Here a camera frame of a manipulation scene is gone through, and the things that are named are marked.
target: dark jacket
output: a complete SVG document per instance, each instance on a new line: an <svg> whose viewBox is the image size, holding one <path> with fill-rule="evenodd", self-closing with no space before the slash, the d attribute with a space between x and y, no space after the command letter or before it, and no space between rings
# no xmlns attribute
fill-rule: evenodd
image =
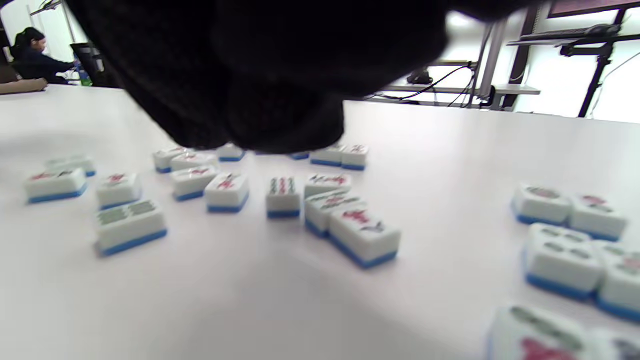
<svg viewBox="0 0 640 360"><path fill-rule="evenodd" d="M66 84L67 81L56 73L68 71L74 66L74 63L55 60L30 47L15 55L12 66L20 76L24 79L44 78L50 84Z"/></svg>

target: white table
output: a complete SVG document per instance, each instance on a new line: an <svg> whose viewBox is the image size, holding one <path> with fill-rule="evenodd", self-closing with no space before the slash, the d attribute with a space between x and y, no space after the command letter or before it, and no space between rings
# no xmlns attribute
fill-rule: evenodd
<svg viewBox="0 0 640 360"><path fill-rule="evenodd" d="M347 102L346 143L372 147L355 189L404 230L395 262L361 271L296 221L268 222L273 175L332 172L247 156L239 215L176 203L150 153L170 141L120 90L50 86L0 97L1 359L480 359L494 309L533 304L640 336L640 326L526 285L518 181L608 196L638 243L640 126ZM93 187L25 205L47 158L87 152L99 175L141 174L168 237L96 258Z"/></svg>

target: keyboard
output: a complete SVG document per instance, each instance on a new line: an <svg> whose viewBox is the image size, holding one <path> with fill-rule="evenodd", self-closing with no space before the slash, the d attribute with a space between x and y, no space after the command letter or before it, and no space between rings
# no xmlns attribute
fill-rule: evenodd
<svg viewBox="0 0 640 360"><path fill-rule="evenodd" d="M619 31L620 25L598 24L590 28L546 31L544 33L522 35L520 41L611 37L618 34Z"/></svg>

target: white mahjong tile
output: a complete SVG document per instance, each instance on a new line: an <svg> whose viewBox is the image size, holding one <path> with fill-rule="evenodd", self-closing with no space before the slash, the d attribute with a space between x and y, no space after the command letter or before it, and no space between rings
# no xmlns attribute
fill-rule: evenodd
<svg viewBox="0 0 640 360"><path fill-rule="evenodd" d="M520 184L513 196L513 209L521 222L561 225L569 216L571 203L555 189Z"/></svg>
<svg viewBox="0 0 640 360"><path fill-rule="evenodd" d="M400 230L377 217L366 205L331 213L329 234L361 261L371 261L397 252L400 246Z"/></svg>
<svg viewBox="0 0 640 360"><path fill-rule="evenodd" d="M529 306L497 311L489 347L491 360L596 360L581 324Z"/></svg>
<svg viewBox="0 0 640 360"><path fill-rule="evenodd" d="M84 191L86 175L81 168L60 172L43 172L27 179L24 187L31 202L55 200L54 198L59 195L60 199L66 197L63 195L74 197Z"/></svg>
<svg viewBox="0 0 640 360"><path fill-rule="evenodd" d="M589 235L541 223L529 228L525 271L534 285L580 299L589 297L604 275Z"/></svg>
<svg viewBox="0 0 640 360"><path fill-rule="evenodd" d="M104 208L137 201L142 196L142 185L137 174L112 174L100 180L96 193Z"/></svg>
<svg viewBox="0 0 640 360"><path fill-rule="evenodd" d="M342 152L342 167L364 168L367 164L369 147L365 145L347 146Z"/></svg>
<svg viewBox="0 0 640 360"><path fill-rule="evenodd" d="M329 216L350 206L365 204L365 201L349 190L334 190L305 199L305 221L319 236L326 236L329 230Z"/></svg>
<svg viewBox="0 0 640 360"><path fill-rule="evenodd" d="M609 329L592 331L594 347L601 360L640 360L640 339Z"/></svg>
<svg viewBox="0 0 640 360"><path fill-rule="evenodd" d="M571 197L569 226L596 239L617 240L627 226L627 219L608 201L593 195Z"/></svg>
<svg viewBox="0 0 640 360"><path fill-rule="evenodd" d="M269 181L267 212L300 210L300 192L293 177L274 177Z"/></svg>
<svg viewBox="0 0 640 360"><path fill-rule="evenodd" d="M640 250L609 241L593 243L605 267L598 288L600 307L640 321Z"/></svg>
<svg viewBox="0 0 640 360"><path fill-rule="evenodd" d="M126 245L140 245L166 234L163 213L151 200L102 210L96 215L96 221L97 247L105 255L125 250Z"/></svg>
<svg viewBox="0 0 640 360"><path fill-rule="evenodd" d="M162 172L169 172L171 170L171 159L178 155L182 155L187 152L186 147L178 146L172 149L158 150L153 153L154 165L156 170Z"/></svg>
<svg viewBox="0 0 640 360"><path fill-rule="evenodd" d="M95 173L93 159L88 155L73 155L66 158L57 158L45 162L45 167L50 171L63 171L81 168L87 175Z"/></svg>
<svg viewBox="0 0 640 360"><path fill-rule="evenodd" d="M333 163L334 165L340 166L342 163L342 151L344 150L344 145L332 145L325 149L312 151L309 154L311 162L327 162Z"/></svg>
<svg viewBox="0 0 640 360"><path fill-rule="evenodd" d="M214 166L219 167L218 157L214 154L203 152L186 152L171 159L171 171L184 170L186 168Z"/></svg>
<svg viewBox="0 0 640 360"><path fill-rule="evenodd" d="M305 198L332 190L351 189L351 176L346 174L312 174L305 183Z"/></svg>
<svg viewBox="0 0 640 360"><path fill-rule="evenodd" d="M207 185L218 175L214 166L186 168L171 173L173 196L178 200L190 195L202 196Z"/></svg>
<svg viewBox="0 0 640 360"><path fill-rule="evenodd" d="M210 211L215 208L241 207L247 196L249 184L247 177L241 174L219 174L204 190L205 202Z"/></svg>

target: bottle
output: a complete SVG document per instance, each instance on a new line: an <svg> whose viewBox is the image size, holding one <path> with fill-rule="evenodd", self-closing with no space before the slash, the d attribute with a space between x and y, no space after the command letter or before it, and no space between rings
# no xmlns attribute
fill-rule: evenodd
<svg viewBox="0 0 640 360"><path fill-rule="evenodd" d="M93 81L91 81L91 78L89 78L89 74L84 71L82 63L80 62L80 59L78 59L76 54L74 54L74 64L76 66L76 70L78 71L78 75L80 76L80 84L82 86L93 86Z"/></svg>

